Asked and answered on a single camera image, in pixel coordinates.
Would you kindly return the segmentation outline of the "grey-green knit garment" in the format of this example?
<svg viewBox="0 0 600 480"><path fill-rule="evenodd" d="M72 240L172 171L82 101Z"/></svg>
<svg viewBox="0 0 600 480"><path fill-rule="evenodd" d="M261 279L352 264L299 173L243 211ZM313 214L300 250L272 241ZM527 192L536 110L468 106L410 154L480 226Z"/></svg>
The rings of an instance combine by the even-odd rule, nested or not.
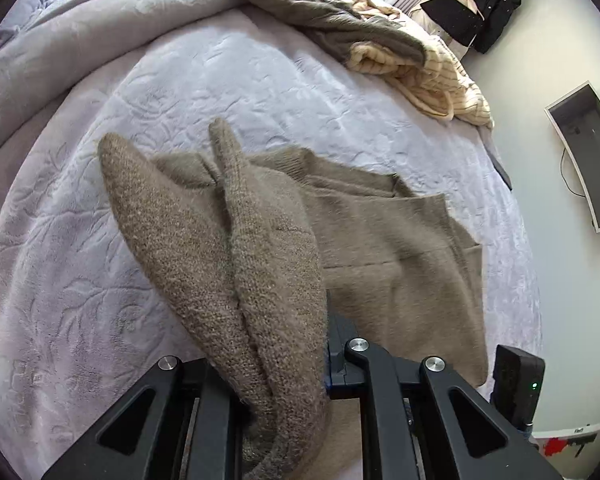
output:
<svg viewBox="0 0 600 480"><path fill-rule="evenodd" d="M247 0L274 18L297 27L342 64L353 60L355 44L377 44L422 67L422 40L404 32L388 18L366 18L342 0Z"/></svg>

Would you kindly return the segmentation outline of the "lavender embossed bed blanket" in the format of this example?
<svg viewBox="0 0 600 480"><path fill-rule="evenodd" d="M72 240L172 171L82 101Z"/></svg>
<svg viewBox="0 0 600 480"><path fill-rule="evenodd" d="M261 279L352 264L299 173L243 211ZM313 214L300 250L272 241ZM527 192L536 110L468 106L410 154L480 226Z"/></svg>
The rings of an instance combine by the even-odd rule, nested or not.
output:
<svg viewBox="0 0 600 480"><path fill-rule="evenodd" d="M208 354L249 479L358 471L327 313L490 384L541 343L489 104L370 0L83 0L0 45L0 451L38 479L158 359Z"/></svg>

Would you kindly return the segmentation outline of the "black hanging clothes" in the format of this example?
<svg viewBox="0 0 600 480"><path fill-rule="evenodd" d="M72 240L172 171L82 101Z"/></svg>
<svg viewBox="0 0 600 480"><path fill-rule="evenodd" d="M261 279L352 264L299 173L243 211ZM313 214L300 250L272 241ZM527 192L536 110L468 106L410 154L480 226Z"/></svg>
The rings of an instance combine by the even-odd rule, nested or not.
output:
<svg viewBox="0 0 600 480"><path fill-rule="evenodd" d="M470 49L486 53L520 6L521 0L422 0L410 17L461 60Z"/></svg>

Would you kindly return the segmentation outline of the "wall-mounted grey monitor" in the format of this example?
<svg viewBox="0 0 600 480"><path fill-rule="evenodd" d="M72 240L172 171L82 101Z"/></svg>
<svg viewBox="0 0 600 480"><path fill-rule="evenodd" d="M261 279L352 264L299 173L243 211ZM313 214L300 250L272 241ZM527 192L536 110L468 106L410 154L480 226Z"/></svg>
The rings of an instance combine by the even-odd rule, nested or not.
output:
<svg viewBox="0 0 600 480"><path fill-rule="evenodd" d="M600 233L600 97L585 82L545 113L576 170L592 225Z"/></svg>

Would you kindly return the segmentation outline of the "olive brown knit sweater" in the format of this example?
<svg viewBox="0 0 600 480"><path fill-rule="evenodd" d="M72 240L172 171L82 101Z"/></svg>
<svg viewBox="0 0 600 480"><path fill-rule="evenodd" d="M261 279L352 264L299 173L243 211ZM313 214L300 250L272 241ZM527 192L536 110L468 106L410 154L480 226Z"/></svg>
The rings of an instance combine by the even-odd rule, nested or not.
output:
<svg viewBox="0 0 600 480"><path fill-rule="evenodd" d="M360 456L358 406L329 402L327 315L401 358L488 376L482 250L443 195L286 146L248 155L224 120L210 154L98 158L144 274L252 414L248 479L332 479Z"/></svg>

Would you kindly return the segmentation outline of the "cream striped knit garment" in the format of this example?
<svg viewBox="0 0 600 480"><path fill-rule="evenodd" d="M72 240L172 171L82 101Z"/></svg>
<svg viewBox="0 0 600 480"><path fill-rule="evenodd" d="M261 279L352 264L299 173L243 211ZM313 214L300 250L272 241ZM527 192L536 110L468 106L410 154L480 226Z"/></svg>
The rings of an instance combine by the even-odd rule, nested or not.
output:
<svg viewBox="0 0 600 480"><path fill-rule="evenodd" d="M349 70L381 76L429 117L444 122L458 118L474 126L494 127L488 101L442 39L428 34L394 6L373 0L340 1L358 12L363 21L378 18L381 24L396 26L424 46L425 61L418 65L395 47L384 47L377 40L357 41L344 62Z"/></svg>

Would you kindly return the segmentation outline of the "black box with green LED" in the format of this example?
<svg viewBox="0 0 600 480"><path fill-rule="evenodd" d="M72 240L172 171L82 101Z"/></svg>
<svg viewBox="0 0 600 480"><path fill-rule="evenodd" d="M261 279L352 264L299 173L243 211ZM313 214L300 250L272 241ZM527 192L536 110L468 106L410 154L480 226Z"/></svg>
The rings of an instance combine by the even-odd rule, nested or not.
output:
<svg viewBox="0 0 600 480"><path fill-rule="evenodd" d="M544 373L545 361L539 356L504 344L496 347L490 402L526 437L532 431Z"/></svg>

